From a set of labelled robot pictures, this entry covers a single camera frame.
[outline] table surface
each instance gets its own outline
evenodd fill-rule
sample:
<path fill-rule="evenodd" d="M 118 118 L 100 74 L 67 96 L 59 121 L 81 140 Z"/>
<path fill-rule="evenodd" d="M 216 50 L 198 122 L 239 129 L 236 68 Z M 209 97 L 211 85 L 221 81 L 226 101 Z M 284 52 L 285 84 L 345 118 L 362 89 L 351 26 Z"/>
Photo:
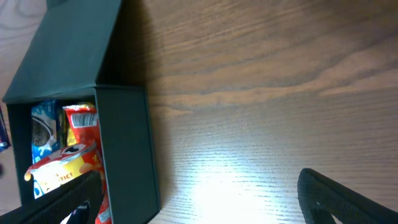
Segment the table surface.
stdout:
<path fill-rule="evenodd" d="M 0 1 L 0 96 L 45 10 Z M 397 1 L 128 1 L 116 30 L 115 69 L 149 94 L 151 223 L 303 223 L 305 167 L 398 210 Z M 0 163 L 6 213 L 12 149 Z"/>

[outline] black object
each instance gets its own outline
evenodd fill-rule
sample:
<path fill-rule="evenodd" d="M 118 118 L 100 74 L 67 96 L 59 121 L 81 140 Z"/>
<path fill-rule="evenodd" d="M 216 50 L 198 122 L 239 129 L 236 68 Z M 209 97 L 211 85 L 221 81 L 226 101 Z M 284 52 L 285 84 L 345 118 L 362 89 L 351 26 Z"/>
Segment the black object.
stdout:
<path fill-rule="evenodd" d="M 86 223 L 90 215 L 90 202 L 85 201 L 70 215 L 67 224 Z"/>
<path fill-rule="evenodd" d="M 92 224 L 102 204 L 102 181 L 97 171 L 87 172 L 59 188 L 0 217 L 7 224 L 60 223 L 79 205 L 89 203 L 85 222 Z"/>
<path fill-rule="evenodd" d="M 10 146 L 10 142 L 8 139 L 6 124 L 4 124 L 4 120 L 2 117 L 2 112 L 0 108 L 0 152 L 6 150 Z"/>
<path fill-rule="evenodd" d="M 121 0 L 48 0 L 47 4 L 3 98 L 21 202 L 34 200 L 33 181 L 24 180 L 32 165 L 31 107 L 42 100 L 94 99 L 113 223 L 148 222 L 159 212 L 160 203 L 146 92 L 100 81 L 118 77 L 103 67 Z"/>
<path fill-rule="evenodd" d="M 298 200 L 307 224 L 398 223 L 398 213 L 350 190 L 312 169 L 303 169 Z"/>

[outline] blue snack bag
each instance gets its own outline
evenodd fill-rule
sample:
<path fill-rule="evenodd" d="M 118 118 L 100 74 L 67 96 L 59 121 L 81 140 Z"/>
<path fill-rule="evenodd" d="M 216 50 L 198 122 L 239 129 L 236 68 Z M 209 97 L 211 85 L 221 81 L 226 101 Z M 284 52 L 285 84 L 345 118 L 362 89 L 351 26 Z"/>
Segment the blue snack bag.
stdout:
<path fill-rule="evenodd" d="M 64 147 L 65 115 L 57 100 L 32 107 L 32 163 Z"/>

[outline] snack package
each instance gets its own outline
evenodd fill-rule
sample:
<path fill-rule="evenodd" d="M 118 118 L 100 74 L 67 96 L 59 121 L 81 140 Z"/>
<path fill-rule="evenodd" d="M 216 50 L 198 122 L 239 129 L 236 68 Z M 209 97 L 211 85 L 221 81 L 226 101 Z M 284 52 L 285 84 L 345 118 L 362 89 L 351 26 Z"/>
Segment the snack package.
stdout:
<path fill-rule="evenodd" d="M 6 125 L 4 124 L 0 108 L 0 152 L 6 150 L 9 146 L 10 142 L 7 136 Z"/>
<path fill-rule="evenodd" d="M 32 163 L 65 147 L 65 114 L 57 100 L 32 107 Z"/>
<path fill-rule="evenodd" d="M 41 195 L 44 195 L 89 170 L 97 170 L 103 182 L 104 199 L 95 224 L 111 224 L 108 193 L 100 151 L 101 148 L 94 140 L 65 147 L 31 165 L 24 178 L 29 181 L 33 175 L 34 184 L 38 186 Z M 81 207 L 76 209 L 68 219 L 76 218 L 73 216 L 78 215 L 78 211 L 82 209 Z"/>
<path fill-rule="evenodd" d="M 68 133 L 67 133 L 67 146 L 72 146 L 76 143 L 77 143 L 77 141 L 76 141 L 75 134 L 73 133 L 72 128 L 69 126 Z"/>
<path fill-rule="evenodd" d="M 70 128 L 77 142 L 94 139 L 101 145 L 100 123 L 97 109 L 91 104 L 64 106 Z"/>

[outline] red snack bag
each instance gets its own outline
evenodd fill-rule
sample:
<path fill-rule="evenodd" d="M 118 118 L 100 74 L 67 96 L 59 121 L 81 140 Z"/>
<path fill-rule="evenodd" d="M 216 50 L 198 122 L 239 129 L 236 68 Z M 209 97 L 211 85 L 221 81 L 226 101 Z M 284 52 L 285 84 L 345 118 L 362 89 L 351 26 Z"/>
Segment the red snack bag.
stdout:
<path fill-rule="evenodd" d="M 101 145 L 100 123 L 98 121 L 97 109 L 93 105 L 71 105 L 64 106 L 69 125 L 76 137 L 77 142 L 86 142 L 94 139 Z"/>
<path fill-rule="evenodd" d="M 97 170 L 103 183 L 104 199 L 95 224 L 111 224 L 108 191 L 100 151 L 101 148 L 93 139 L 84 144 L 65 147 L 31 165 L 25 173 L 25 180 L 29 181 L 33 175 L 37 188 L 44 195 L 90 170 Z"/>

